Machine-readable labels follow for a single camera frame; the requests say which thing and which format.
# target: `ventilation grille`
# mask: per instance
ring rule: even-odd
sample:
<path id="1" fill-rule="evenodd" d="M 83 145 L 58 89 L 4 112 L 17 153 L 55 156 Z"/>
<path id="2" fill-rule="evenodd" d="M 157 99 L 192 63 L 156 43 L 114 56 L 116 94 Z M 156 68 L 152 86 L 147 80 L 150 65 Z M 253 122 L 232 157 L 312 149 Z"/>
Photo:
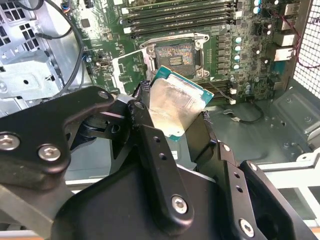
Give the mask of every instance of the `ventilation grille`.
<path id="1" fill-rule="evenodd" d="M 24 25 L 20 25 L 19 28 L 24 36 L 24 39 L 26 40 L 26 42 L 23 44 L 25 49 L 27 51 L 30 51 L 37 48 L 39 46 L 39 43 L 36 39 L 34 31 L 32 31 L 30 27 L 30 24 L 26 23 Z"/>
<path id="2" fill-rule="evenodd" d="M 313 0 L 302 38 L 294 79 L 320 99 L 320 0 Z"/>
<path id="3" fill-rule="evenodd" d="M 14 22 L 26 17 L 22 8 L 16 6 L 14 2 L 2 3 L 0 6 L 9 22 Z"/>

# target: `ram slot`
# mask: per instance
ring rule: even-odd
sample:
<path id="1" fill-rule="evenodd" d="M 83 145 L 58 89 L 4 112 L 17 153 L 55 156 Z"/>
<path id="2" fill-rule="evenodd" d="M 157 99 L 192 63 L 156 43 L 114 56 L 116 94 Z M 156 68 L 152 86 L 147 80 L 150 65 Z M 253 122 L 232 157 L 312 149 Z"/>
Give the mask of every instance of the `ram slot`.
<path id="1" fill-rule="evenodd" d="M 229 14 L 225 14 L 220 17 L 213 17 L 209 19 L 197 19 L 192 21 L 182 21 L 172 24 L 165 24 L 162 27 L 157 25 L 156 27 L 150 26 L 146 28 L 131 28 L 130 34 L 132 38 L 137 38 L 140 36 L 164 33 L 164 32 L 174 32 L 181 30 L 194 29 L 197 27 L 206 27 L 206 26 L 218 26 L 223 24 L 230 24 L 231 18 Z"/>
<path id="2" fill-rule="evenodd" d="M 217 1 L 217 0 L 204 0 L 204 1 L 199 1 L 199 2 L 192 2 L 188 4 L 182 4 L 182 5 L 174 5 L 174 6 L 167 6 L 167 7 L 160 7 L 160 8 L 152 8 L 152 9 L 147 9 L 147 10 L 139 10 L 135 11 L 133 13 L 130 13 L 130 8 L 127 8 L 129 11 L 129 14 L 124 15 L 123 17 L 125 19 L 140 19 L 145 16 L 147 18 L 148 16 L 160 16 L 160 15 L 168 15 L 170 13 L 175 13 L 176 11 L 181 11 L 181 10 L 189 10 L 193 9 L 196 10 L 198 8 L 214 8 L 215 6 L 223 6 L 225 5 L 225 2 Z"/>
<path id="3" fill-rule="evenodd" d="M 213 9 L 197 9 L 197 10 L 181 10 L 177 11 L 175 13 L 167 14 L 167 15 L 162 15 L 162 16 L 151 16 L 149 18 L 145 19 L 133 19 L 129 22 L 126 22 L 125 24 L 128 26 L 136 26 L 136 25 L 141 25 L 145 26 L 147 24 L 158 24 L 158 23 L 168 23 L 170 21 L 175 22 L 175 21 L 183 21 L 183 20 L 189 20 L 192 18 L 198 18 L 199 16 L 207 15 L 208 17 L 214 17 L 218 16 L 221 13 L 224 12 L 230 12 L 231 8 L 225 6 L 222 8 L 213 8 Z"/>
<path id="4" fill-rule="evenodd" d="M 179 23 L 182 21 L 194 21 L 194 20 L 200 20 L 201 18 L 214 18 L 214 17 L 223 17 L 225 16 L 226 13 L 225 11 L 222 12 L 211 12 L 210 10 L 199 10 L 199 11 L 193 11 L 190 13 L 182 13 L 182 14 L 177 14 L 177 15 L 172 15 L 168 17 L 154 17 L 150 19 L 144 19 L 140 21 L 134 21 L 130 24 L 130 26 L 134 27 L 136 26 L 137 28 L 145 28 L 149 26 L 158 26 L 158 25 L 167 25 L 170 23 Z"/>

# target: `motherboard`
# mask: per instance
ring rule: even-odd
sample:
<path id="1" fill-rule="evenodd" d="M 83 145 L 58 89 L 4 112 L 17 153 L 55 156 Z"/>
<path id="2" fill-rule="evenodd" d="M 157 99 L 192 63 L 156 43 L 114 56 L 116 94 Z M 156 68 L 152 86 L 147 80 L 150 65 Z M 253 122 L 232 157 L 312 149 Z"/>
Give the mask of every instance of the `motherboard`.
<path id="1" fill-rule="evenodd" d="M 299 1 L 74 0 L 94 85 L 132 95 L 165 66 L 214 93 L 211 105 L 274 96 L 295 54 Z"/>

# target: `electronic component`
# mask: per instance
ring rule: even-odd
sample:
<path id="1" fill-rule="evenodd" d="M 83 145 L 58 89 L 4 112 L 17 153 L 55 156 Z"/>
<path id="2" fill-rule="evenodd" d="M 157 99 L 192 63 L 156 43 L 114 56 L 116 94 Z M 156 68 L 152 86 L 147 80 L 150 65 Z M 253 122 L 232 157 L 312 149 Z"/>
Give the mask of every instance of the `electronic component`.
<path id="1" fill-rule="evenodd" d="M 237 103 L 237 101 L 235 99 L 229 99 L 229 104 L 230 105 L 234 105 L 236 103 Z"/>
<path id="2" fill-rule="evenodd" d="M 111 62 L 110 62 L 110 60 L 108 60 L 108 59 L 102 58 L 102 59 L 96 61 L 95 64 L 96 64 L 98 67 L 105 68 L 105 67 L 109 67 L 109 66 L 111 65 Z"/>
<path id="3" fill-rule="evenodd" d="M 84 5 L 87 9 L 91 9 L 95 6 L 94 0 L 84 0 Z"/>
<path id="4" fill-rule="evenodd" d="M 232 95 L 237 94 L 237 89 L 230 88 L 229 91 L 230 91 L 230 94 L 232 94 Z"/>
<path id="5" fill-rule="evenodd" d="M 225 47 L 226 47 L 226 43 L 225 42 L 218 43 L 218 48 L 224 49 Z"/>
<path id="6" fill-rule="evenodd" d="M 196 74 L 195 44 L 181 43 L 154 48 L 158 66 L 165 66 L 182 76 Z"/>
<path id="7" fill-rule="evenodd" d="M 282 34 L 276 32 L 273 35 L 273 42 L 278 44 L 280 47 L 288 47 L 295 44 L 295 34 Z"/>
<path id="8" fill-rule="evenodd" d="M 89 19 L 88 18 L 85 18 L 85 19 L 81 19 L 81 25 L 83 28 L 89 28 L 90 27 L 90 22 L 89 22 Z"/>
<path id="9" fill-rule="evenodd" d="M 296 26 L 296 20 L 295 19 L 287 19 L 288 23 L 290 23 L 293 27 Z M 280 20 L 279 24 L 278 24 L 278 29 L 280 31 L 284 31 L 284 30 L 290 30 L 291 27 L 289 26 L 286 21 Z"/>
<path id="10" fill-rule="evenodd" d="M 270 44 L 267 47 L 266 55 L 274 62 L 287 61 L 295 54 L 293 47 L 278 47 L 275 44 Z"/>
<path id="11" fill-rule="evenodd" d="M 289 15 L 298 14 L 299 6 L 300 6 L 299 2 L 286 4 L 283 8 L 283 15 L 289 16 Z"/>

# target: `screw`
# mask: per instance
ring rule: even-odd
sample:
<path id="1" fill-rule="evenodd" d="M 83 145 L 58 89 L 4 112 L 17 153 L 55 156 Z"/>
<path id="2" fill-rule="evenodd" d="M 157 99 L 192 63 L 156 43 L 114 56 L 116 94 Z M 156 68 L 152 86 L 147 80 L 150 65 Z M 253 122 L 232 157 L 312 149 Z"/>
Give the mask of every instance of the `screw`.
<path id="1" fill-rule="evenodd" d="M 311 122 L 311 117 L 309 117 L 309 116 L 306 116 L 305 118 L 304 118 L 304 121 L 306 122 L 306 123 L 310 123 Z"/>
<path id="2" fill-rule="evenodd" d="M 239 224 L 240 224 L 240 227 L 242 229 L 242 231 L 249 237 L 249 238 L 253 238 L 254 235 L 255 235 L 255 231 L 254 229 L 252 228 L 251 224 L 243 219 L 243 218 L 240 218 L 239 220 Z"/>
<path id="3" fill-rule="evenodd" d="M 256 165 L 254 165 L 252 162 L 250 162 L 250 167 L 253 169 L 253 171 L 257 171 L 258 168 Z"/>
<path id="4" fill-rule="evenodd" d="M 92 62 L 92 58 L 89 57 L 89 56 L 87 56 L 87 57 L 85 58 L 85 61 L 86 61 L 87 63 L 91 63 L 91 62 Z"/>
<path id="5" fill-rule="evenodd" d="M 171 199 L 172 206 L 179 214 L 185 214 L 188 210 L 187 203 L 179 196 L 173 196 Z"/>
<path id="6" fill-rule="evenodd" d="M 98 91 L 98 95 L 103 99 L 108 99 L 109 96 L 105 91 Z"/>
<path id="7" fill-rule="evenodd" d="M 38 155 L 41 159 L 51 162 L 60 158 L 61 152 L 53 145 L 44 145 L 40 147 Z"/>
<path id="8" fill-rule="evenodd" d="M 3 81 L 0 81 L 0 93 L 6 93 L 8 90 L 7 88 L 7 85 L 3 82 Z"/>
<path id="9" fill-rule="evenodd" d="M 143 106 L 142 103 L 139 102 L 139 101 L 135 101 L 135 102 L 134 102 L 134 105 L 135 105 L 136 107 L 140 108 L 140 109 L 145 109 L 145 106 Z"/>
<path id="10" fill-rule="evenodd" d="M 223 144 L 223 148 L 224 148 L 227 152 L 230 152 L 230 147 L 228 147 L 227 145 Z"/>
<path id="11" fill-rule="evenodd" d="M 11 134 L 0 135 L 0 150 L 14 150 L 20 145 L 20 140 Z"/>

